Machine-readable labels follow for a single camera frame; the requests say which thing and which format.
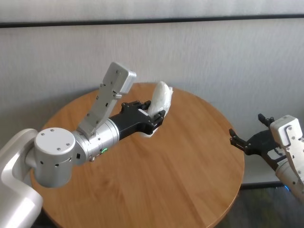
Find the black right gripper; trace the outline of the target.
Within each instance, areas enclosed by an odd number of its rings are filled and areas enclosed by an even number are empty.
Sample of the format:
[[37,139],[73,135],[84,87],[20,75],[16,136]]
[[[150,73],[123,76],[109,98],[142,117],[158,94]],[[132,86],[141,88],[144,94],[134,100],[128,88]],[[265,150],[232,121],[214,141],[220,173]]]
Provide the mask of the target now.
[[[267,128],[275,121],[274,117],[266,118],[263,114],[258,114],[258,120]],[[281,146],[274,141],[270,130],[264,130],[253,135],[248,141],[239,138],[233,129],[229,129],[229,134],[231,145],[240,149],[246,155],[259,155],[274,171],[278,168],[278,163],[286,158],[286,155],[282,155],[279,158],[272,159],[268,155],[271,150],[275,152],[281,150],[282,152]]]

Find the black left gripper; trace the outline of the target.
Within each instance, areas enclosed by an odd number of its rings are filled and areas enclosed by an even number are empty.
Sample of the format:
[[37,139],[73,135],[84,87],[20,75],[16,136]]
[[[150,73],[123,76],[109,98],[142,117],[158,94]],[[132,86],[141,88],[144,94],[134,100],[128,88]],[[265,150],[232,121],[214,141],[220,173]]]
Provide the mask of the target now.
[[142,132],[148,135],[152,134],[154,128],[162,125],[166,111],[159,111],[151,118],[148,114],[144,113],[150,105],[150,100],[143,103],[138,100],[131,103],[122,103],[121,111],[110,117],[110,120],[118,129],[119,140],[136,132]]

